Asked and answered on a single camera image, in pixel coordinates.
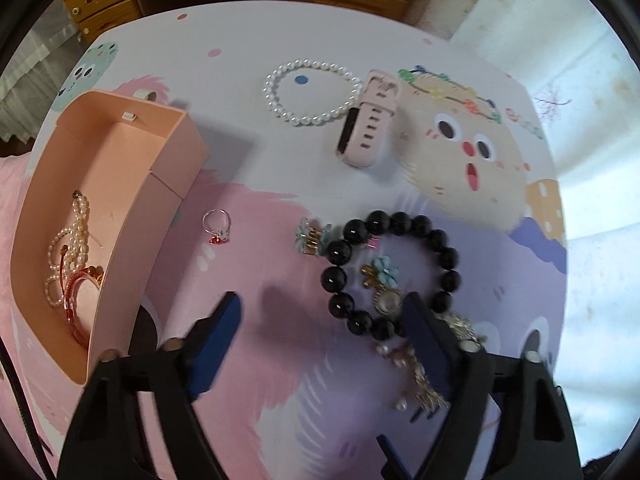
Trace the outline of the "pink plastic tray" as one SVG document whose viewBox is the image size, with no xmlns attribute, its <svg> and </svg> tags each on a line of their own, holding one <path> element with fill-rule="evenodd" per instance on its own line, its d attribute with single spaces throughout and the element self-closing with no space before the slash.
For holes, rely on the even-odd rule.
<svg viewBox="0 0 640 480">
<path fill-rule="evenodd" d="M 175 107 L 90 90 L 58 116 L 18 217 L 11 288 L 17 310 L 75 384 L 86 382 L 101 352 L 128 350 L 160 246 L 207 157 L 193 120 Z M 48 246 L 74 218 L 75 191 L 89 203 L 88 263 L 105 272 L 98 292 L 78 287 L 86 346 L 44 296 Z"/>
</svg>

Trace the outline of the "blue flower earring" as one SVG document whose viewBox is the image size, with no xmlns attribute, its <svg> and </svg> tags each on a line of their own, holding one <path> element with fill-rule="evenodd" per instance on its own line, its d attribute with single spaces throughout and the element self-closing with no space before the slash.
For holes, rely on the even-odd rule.
<svg viewBox="0 0 640 480">
<path fill-rule="evenodd" d="M 301 218 L 295 231 L 295 247 L 305 256 L 320 257 L 326 252 L 333 226 L 317 219 Z"/>
</svg>

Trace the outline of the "cartoon printed tablecloth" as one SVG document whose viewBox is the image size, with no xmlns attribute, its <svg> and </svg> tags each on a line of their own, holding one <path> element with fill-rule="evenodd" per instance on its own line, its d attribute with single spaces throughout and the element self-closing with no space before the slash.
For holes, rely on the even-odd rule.
<svg viewBox="0 0 640 480">
<path fill-rule="evenodd" d="M 376 162 L 336 147 L 368 73 L 399 80 Z M 104 32 L 61 87 L 26 159 L 33 174 L 58 116 L 98 90 L 184 110 L 208 157 L 178 207 L 142 294 L 160 338 L 183 334 L 224 292 L 242 300 L 238 336 L 212 391 L 195 404 L 233 479 L 374 479 L 388 434 L 410 469 L 436 425 L 395 411 L 404 375 L 329 315 L 326 260 L 295 247 L 301 218 L 342 226 L 371 211 L 424 214 L 459 254 L 454 312 L 492 352 L 558 353 L 566 250 L 558 182 L 526 90 L 447 41 L 372 14 L 284 1 L 192 6 Z M 209 209 L 231 217 L 212 245 Z M 88 263 L 89 203 L 48 246 L 44 296 L 82 346 L 78 287 L 101 289 Z M 18 360 L 59 450 L 81 388 L 17 310 Z"/>
</svg>

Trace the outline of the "pink smart watch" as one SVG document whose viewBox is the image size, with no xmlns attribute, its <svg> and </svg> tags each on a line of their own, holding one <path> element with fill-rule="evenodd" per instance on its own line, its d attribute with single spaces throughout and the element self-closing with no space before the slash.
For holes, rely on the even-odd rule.
<svg viewBox="0 0 640 480">
<path fill-rule="evenodd" d="M 378 158 L 400 97 L 399 80 L 380 70 L 368 73 L 356 105 L 349 107 L 336 147 L 336 156 L 348 166 L 368 168 Z"/>
</svg>

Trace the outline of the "white lace cover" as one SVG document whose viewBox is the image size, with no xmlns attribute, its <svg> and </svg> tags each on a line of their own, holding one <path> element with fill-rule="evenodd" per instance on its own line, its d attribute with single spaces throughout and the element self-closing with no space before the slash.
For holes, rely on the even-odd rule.
<svg viewBox="0 0 640 480">
<path fill-rule="evenodd" d="M 62 0 L 54 0 L 18 46 L 1 75 L 0 136 L 35 138 L 62 83 L 85 51 Z"/>
</svg>

